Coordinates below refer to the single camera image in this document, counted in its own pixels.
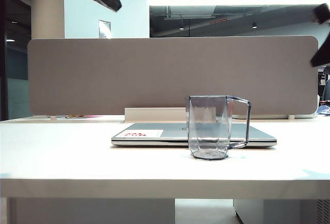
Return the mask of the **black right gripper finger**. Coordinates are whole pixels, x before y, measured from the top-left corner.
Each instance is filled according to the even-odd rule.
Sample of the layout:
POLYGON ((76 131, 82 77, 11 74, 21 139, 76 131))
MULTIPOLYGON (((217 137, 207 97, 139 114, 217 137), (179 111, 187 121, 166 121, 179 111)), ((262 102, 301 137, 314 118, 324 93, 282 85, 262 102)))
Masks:
POLYGON ((312 67, 320 67, 329 64, 329 47, 321 47, 310 60, 312 67))

